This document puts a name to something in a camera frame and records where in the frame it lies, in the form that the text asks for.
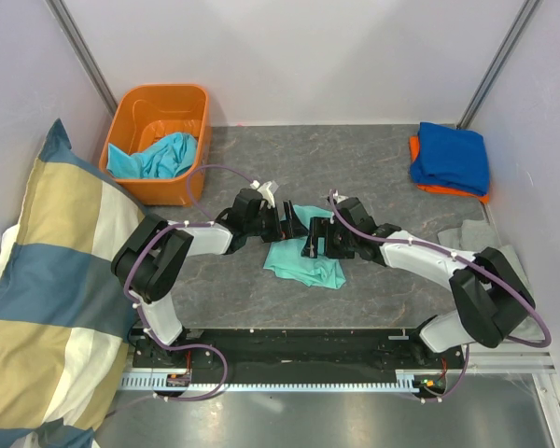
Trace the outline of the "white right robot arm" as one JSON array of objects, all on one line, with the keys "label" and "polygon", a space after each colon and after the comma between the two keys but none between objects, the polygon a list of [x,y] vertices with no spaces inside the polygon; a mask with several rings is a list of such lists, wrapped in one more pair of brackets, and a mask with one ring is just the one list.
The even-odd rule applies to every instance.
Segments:
[{"label": "white right robot arm", "polygon": [[421,276],[452,294],[454,310],[429,318],[409,343],[415,365],[430,367],[443,352],[462,344],[496,348],[535,309],[531,293],[500,250],[459,251],[432,244],[397,225],[376,223],[355,197],[334,197],[331,205],[329,217],[311,218],[303,256],[360,257]]}]

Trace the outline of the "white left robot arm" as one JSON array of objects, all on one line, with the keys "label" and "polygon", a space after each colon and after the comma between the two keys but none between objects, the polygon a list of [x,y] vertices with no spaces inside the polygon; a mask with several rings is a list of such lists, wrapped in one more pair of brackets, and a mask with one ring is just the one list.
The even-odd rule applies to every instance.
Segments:
[{"label": "white left robot arm", "polygon": [[111,262],[111,272],[137,310],[144,332],[155,342],[154,357],[164,366],[178,366],[187,353],[178,339],[184,328],[171,297],[185,260],[231,255],[250,237],[264,243],[305,237],[308,230],[292,202],[284,202],[284,212],[279,214],[271,194],[242,189],[232,206],[212,221],[173,223],[149,214],[139,223]]}]

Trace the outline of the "mint green t shirt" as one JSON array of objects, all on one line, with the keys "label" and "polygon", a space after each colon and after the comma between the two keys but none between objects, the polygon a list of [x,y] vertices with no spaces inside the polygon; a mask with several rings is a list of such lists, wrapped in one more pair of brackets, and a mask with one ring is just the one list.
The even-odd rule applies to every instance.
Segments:
[{"label": "mint green t shirt", "polygon": [[340,289],[346,283],[340,262],[322,254],[316,259],[303,257],[301,251],[306,240],[304,237],[272,243],[263,268],[276,277],[295,280],[308,287]]}]

